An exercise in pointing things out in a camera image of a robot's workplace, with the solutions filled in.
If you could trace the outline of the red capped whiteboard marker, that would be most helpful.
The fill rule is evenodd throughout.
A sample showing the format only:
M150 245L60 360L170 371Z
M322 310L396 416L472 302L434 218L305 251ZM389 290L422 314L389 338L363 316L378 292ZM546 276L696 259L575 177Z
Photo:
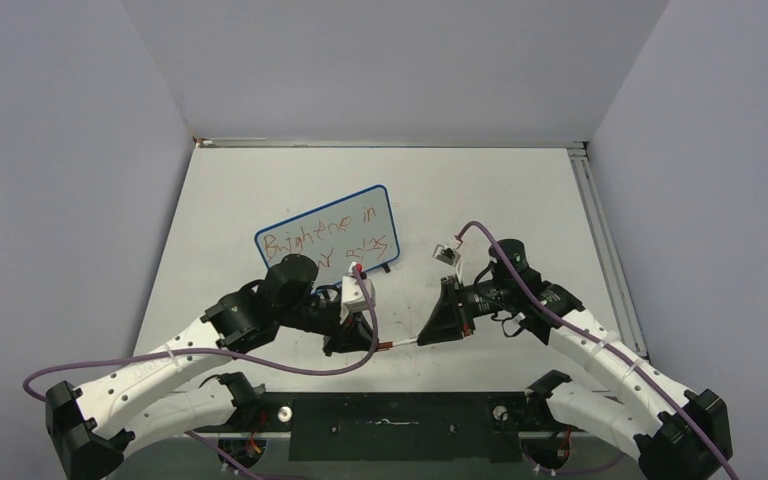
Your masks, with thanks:
M387 342L381 342L377 346L378 351L387 351L394 348L402 347L402 346L408 346L416 344L418 341L417 337L412 337L408 339L403 340L396 340L396 341L387 341Z

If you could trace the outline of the blue framed whiteboard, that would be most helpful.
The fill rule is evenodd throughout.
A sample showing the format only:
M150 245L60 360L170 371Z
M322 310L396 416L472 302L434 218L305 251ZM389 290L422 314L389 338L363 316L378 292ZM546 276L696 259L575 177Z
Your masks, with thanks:
M268 267L290 254L313 260L318 285L339 283L353 262L371 270L401 253L389 192L381 184L265 227L254 241Z

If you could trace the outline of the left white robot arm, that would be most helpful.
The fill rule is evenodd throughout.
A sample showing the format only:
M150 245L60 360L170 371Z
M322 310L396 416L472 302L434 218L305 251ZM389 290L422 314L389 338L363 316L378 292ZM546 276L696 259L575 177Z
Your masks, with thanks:
M96 380L49 388L46 430L66 477L103 479L138 450L199 428L242 431L267 422L260 392L241 372L178 389L232 360L248 360L282 327L323 336L326 353L361 352L368 362L378 347L374 284L353 263L329 298L315 292L318 272L310 258L290 254L151 353L117 360L116 371Z

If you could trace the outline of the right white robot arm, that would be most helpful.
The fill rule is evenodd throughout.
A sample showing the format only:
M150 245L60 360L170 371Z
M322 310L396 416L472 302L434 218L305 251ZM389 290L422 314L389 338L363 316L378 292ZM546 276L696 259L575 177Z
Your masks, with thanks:
M525 245L504 239L473 283L462 281L457 248L433 256L454 270L420 331L420 346L458 341L489 316L515 323L579 365L610 392L604 397L552 370L525 393L529 421L539 428L576 427L636 460L648 479L708 479L733 456L727 405L710 389L697 393L658 371L600 323L566 288L530 267Z

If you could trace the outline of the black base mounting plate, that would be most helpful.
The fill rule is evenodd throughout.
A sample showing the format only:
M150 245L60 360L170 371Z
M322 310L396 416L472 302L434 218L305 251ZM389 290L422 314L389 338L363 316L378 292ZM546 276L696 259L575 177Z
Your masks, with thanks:
M216 432L289 440L291 461L520 459L515 441L559 444L568 426L521 391L263 394Z

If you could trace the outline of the aluminium frame rail right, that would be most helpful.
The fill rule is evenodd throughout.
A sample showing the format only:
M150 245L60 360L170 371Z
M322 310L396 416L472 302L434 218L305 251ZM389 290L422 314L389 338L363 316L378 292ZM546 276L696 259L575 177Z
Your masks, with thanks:
M642 358L649 360L648 348L620 255L599 198L588 157L587 144L576 142L567 149L567 153L589 223L618 331L630 349Z

